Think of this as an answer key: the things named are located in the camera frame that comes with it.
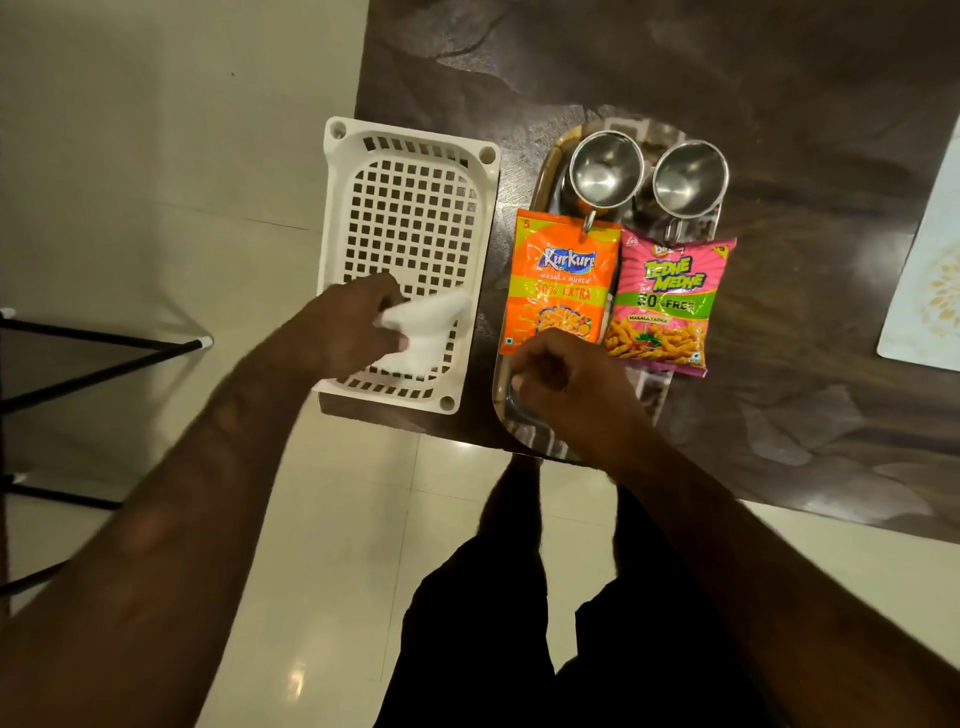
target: hand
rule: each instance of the hand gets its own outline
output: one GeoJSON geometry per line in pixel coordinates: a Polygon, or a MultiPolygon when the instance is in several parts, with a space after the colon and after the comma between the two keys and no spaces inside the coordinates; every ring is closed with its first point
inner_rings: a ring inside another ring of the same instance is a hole
{"type": "Polygon", "coordinates": [[[513,371],[520,401],[594,467],[616,470],[639,443],[661,443],[623,364],[596,344],[549,328],[516,350],[513,371]]]}
{"type": "Polygon", "coordinates": [[[313,381],[350,376],[388,353],[402,352],[407,337],[373,325],[379,313],[406,299],[389,273],[333,285],[277,333],[283,350],[313,381]]]}

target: kurkure packet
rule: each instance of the kurkure packet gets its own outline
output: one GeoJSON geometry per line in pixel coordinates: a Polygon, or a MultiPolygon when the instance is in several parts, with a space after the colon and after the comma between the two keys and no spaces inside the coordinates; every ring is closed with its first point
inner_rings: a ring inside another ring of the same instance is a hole
{"type": "Polygon", "coordinates": [[[512,354],[538,331],[561,328],[600,338],[620,247],[619,225],[518,210],[514,262],[500,353],[512,354]]]}
{"type": "Polygon", "coordinates": [[[710,310],[736,239],[665,248],[623,231],[623,262],[604,347],[619,359],[707,373],[710,310]]]}

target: forearm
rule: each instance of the forearm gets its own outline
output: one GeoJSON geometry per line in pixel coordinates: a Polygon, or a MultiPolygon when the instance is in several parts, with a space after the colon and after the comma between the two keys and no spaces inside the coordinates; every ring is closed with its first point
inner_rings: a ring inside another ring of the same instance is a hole
{"type": "Polygon", "coordinates": [[[611,463],[790,721],[956,725],[958,673],[846,592],[667,445],[611,463]]]}
{"type": "Polygon", "coordinates": [[[274,337],[0,633],[0,724],[192,725],[250,569],[280,456],[313,383],[274,337]]]}

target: black metal stand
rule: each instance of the black metal stand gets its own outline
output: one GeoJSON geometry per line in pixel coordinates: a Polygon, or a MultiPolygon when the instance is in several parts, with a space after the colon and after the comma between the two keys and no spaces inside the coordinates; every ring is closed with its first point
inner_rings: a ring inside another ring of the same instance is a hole
{"type": "MultiPolygon", "coordinates": [[[[140,356],[133,361],[128,361],[116,366],[106,367],[92,374],[76,376],[72,379],[53,384],[49,387],[41,387],[33,392],[17,395],[8,399],[0,400],[0,416],[9,415],[13,412],[42,404],[46,401],[55,400],[71,392],[77,392],[94,384],[117,378],[138,369],[158,364],[161,361],[173,359],[186,353],[195,352],[199,349],[208,349],[213,345],[213,339],[205,336],[194,339],[184,344],[173,344],[167,341],[157,341],[156,339],[142,339],[136,336],[122,336],[115,333],[103,333],[101,331],[89,331],[83,328],[68,328],[50,326],[48,324],[34,324],[27,321],[16,321],[13,316],[15,312],[11,309],[0,311],[0,328],[9,328],[17,331],[27,331],[29,333],[39,333],[46,336],[59,336],[67,339],[79,339],[81,341],[94,341],[101,344],[114,344],[122,347],[134,347],[136,349],[153,350],[145,356],[140,356]]],[[[123,503],[116,500],[107,500],[105,498],[96,498],[89,496],[80,496],[74,493],[64,493],[63,491],[52,491],[45,488],[35,488],[29,485],[23,485],[20,479],[13,475],[3,475],[2,480],[3,493],[9,493],[16,496],[42,498],[44,500],[53,500],[59,503],[71,503],[81,505],[87,508],[101,508],[108,511],[115,511],[123,503]]],[[[16,579],[9,584],[0,586],[0,601],[10,596],[18,595],[28,589],[42,584],[53,578],[58,571],[65,567],[69,562],[62,561],[52,567],[37,571],[35,573],[16,579]]]]}
{"type": "MultiPolygon", "coordinates": [[[[105,511],[115,511],[123,505],[123,503],[119,500],[107,500],[106,498],[81,496],[76,493],[65,493],[64,491],[52,491],[46,488],[35,488],[31,485],[23,485],[21,482],[18,482],[17,477],[13,475],[3,476],[2,491],[3,493],[9,493],[14,496],[35,497],[43,500],[52,500],[57,503],[82,505],[86,506],[87,508],[101,508],[105,511]]],[[[52,579],[63,567],[69,563],[69,561],[61,561],[59,564],[54,564],[52,567],[35,571],[34,573],[27,574],[23,578],[16,579],[9,584],[0,586],[0,601],[10,596],[16,596],[26,592],[28,589],[35,587],[37,584],[42,584],[43,582],[52,579]]]]}

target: dark wooden table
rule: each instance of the dark wooden table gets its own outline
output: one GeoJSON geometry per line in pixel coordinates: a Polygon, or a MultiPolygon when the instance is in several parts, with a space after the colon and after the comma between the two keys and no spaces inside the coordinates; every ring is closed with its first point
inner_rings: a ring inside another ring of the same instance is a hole
{"type": "Polygon", "coordinates": [[[460,411],[324,411],[523,450],[491,405],[516,208],[597,116],[717,144],[736,235],[706,379],[660,427],[738,496],[960,543],[960,375],[876,355],[960,111],[960,6],[793,0],[372,0],[356,115],[500,144],[460,411]]]}

